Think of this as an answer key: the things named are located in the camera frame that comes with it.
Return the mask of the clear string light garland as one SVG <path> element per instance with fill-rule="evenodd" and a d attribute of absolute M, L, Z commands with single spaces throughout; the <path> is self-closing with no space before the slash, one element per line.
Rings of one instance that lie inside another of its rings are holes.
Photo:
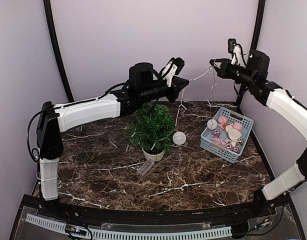
<path fill-rule="evenodd" d="M 210 113 L 198 115 L 198 114 L 189 112 L 189 109 L 184 105 L 184 101 L 183 101 L 184 93 L 185 91 L 183 90 L 181 92 L 181 98 L 180 98 L 179 105 L 177 107 L 176 116 L 175 118 L 173 118 L 174 123 L 175 123 L 175 133 L 172 136 L 172 145 L 171 145 L 170 150 L 187 144 L 186 143 L 187 141 L 186 133 L 183 130 L 181 130 L 181 126 L 180 126 L 181 117 L 185 116 L 185 117 L 205 118 L 205 119 L 211 117 Z M 143 164 L 137 169 L 137 172 L 143 176 L 153 167 L 155 163 L 156 162 L 153 162 L 150 160 L 145 160 Z"/>

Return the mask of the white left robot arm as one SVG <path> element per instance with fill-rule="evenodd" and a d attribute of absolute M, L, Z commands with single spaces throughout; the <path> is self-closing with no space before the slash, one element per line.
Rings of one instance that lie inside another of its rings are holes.
<path fill-rule="evenodd" d="M 126 82 L 109 88 L 103 95 L 66 104 L 47 101 L 41 111 L 36 128 L 36 148 L 29 154 L 38 163 L 40 193 L 45 200 L 44 209 L 53 218 L 64 214 L 64 206 L 56 200 L 58 190 L 58 163 L 63 154 L 62 133 L 99 120 L 125 117 L 153 100 L 167 98 L 174 103 L 189 80 L 179 77 L 185 61 L 171 58 L 161 71 L 152 63 L 140 62 L 129 69 Z"/>

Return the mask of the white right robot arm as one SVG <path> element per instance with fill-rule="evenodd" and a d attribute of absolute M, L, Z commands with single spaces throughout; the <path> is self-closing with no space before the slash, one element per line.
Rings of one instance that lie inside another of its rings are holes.
<path fill-rule="evenodd" d="M 245 86 L 251 95 L 263 106 L 286 120 L 307 142 L 307 108 L 291 93 L 274 81 L 269 81 L 270 57 L 258 50 L 251 50 L 246 66 L 233 59 L 217 58 L 209 61 L 217 76 L 230 79 Z M 248 212 L 259 217 L 268 209 L 268 201 L 291 192 L 307 182 L 307 147 L 296 162 L 273 181 L 256 192 L 257 198 L 249 205 Z"/>

